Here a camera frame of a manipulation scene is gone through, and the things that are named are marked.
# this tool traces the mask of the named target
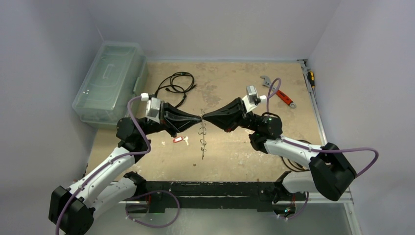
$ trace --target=transparent plastic box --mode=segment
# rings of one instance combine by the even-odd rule
[[[72,104],[81,121],[115,129],[127,116],[127,103],[147,80],[146,58],[138,44],[104,42]],[[138,104],[133,106],[134,114]]]

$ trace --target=gray wall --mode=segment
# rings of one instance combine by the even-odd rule
[[[1,1],[0,234],[52,234],[50,194],[91,150],[71,104],[101,43],[80,0]]]
[[[88,0],[105,40],[151,59],[308,58],[340,0]]]
[[[373,146],[351,185],[364,234],[415,230],[415,1],[343,0],[312,53],[328,139]],[[371,153],[348,154],[360,170]]]

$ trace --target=black cable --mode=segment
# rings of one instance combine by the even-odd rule
[[[189,87],[184,89],[183,87],[181,87],[179,85],[173,84],[174,79],[176,79],[178,77],[190,77],[192,79],[192,82],[190,83]],[[163,83],[167,80],[169,80],[170,85],[162,86]],[[172,93],[176,93],[176,94],[183,94],[182,100],[175,106],[176,108],[178,108],[184,103],[184,100],[187,97],[186,93],[193,90],[196,87],[196,84],[194,84],[194,83],[195,83],[195,80],[194,80],[194,77],[191,73],[189,73],[189,72],[177,72],[177,73],[174,73],[173,75],[171,75],[170,77],[167,77],[165,80],[163,80],[160,83],[160,85],[157,88],[156,92],[154,92],[154,96],[157,97],[157,94],[163,88],[165,88],[165,90],[168,91],[168,92],[172,92]]]
[[[298,140],[298,141],[303,142],[303,143],[307,143],[307,144],[311,144],[310,142],[305,141],[305,140]]]
[[[264,112],[263,114],[261,114],[261,117],[263,117],[263,116],[264,116],[264,115],[266,115],[266,114],[271,115],[271,116],[275,116],[275,117],[277,117],[277,118],[281,119],[278,115],[273,114],[273,113],[270,113],[270,112]]]
[[[287,163],[285,163],[285,160],[284,160],[284,158],[283,157],[281,157],[280,156],[280,158],[281,158],[281,160],[282,160],[282,163],[284,163],[284,165],[290,170],[290,171],[293,171],[293,172],[302,172],[302,171],[298,171],[298,170],[294,170],[294,169],[292,169],[291,167],[289,167],[288,165],[287,165]]]
[[[300,164],[295,162],[296,165],[294,165],[294,163],[290,159],[287,160],[294,167],[294,169],[297,169],[299,171],[308,171],[307,169],[304,169]]]

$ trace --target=red key tag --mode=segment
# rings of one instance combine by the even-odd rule
[[[184,138],[183,138],[183,136],[176,137],[176,138],[174,138],[174,139],[173,139],[173,143],[180,142],[180,141],[182,141],[183,139],[184,139]]]

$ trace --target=wooden tabletop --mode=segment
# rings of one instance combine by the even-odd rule
[[[231,63],[231,62],[150,62],[149,76],[144,92],[153,94],[160,82],[179,71],[195,77],[196,88],[187,94],[180,110],[199,115],[217,110],[237,97],[246,95],[246,86],[254,85],[259,95],[267,94],[262,86],[262,75],[271,79],[280,77],[280,90],[297,105],[292,109],[277,96],[270,100],[270,112],[282,119],[283,135],[321,144],[318,124],[310,96],[307,92],[301,67],[297,63]],[[175,84],[187,87],[187,77],[177,78]],[[160,91],[158,98],[172,105],[178,104],[181,94]],[[137,117],[144,116],[145,102],[140,104]],[[262,114],[266,105],[258,106],[254,112]],[[156,181],[275,181],[287,168],[279,156],[264,154],[252,149],[249,130],[238,127],[225,133],[206,122],[206,152],[202,160],[200,125],[195,125],[178,136],[188,136],[184,141],[173,143],[166,132],[147,136],[151,139],[152,151],[138,163],[126,170],[136,171],[146,180]],[[119,139],[115,131],[98,130],[92,147],[87,173],[94,169],[116,147]]]

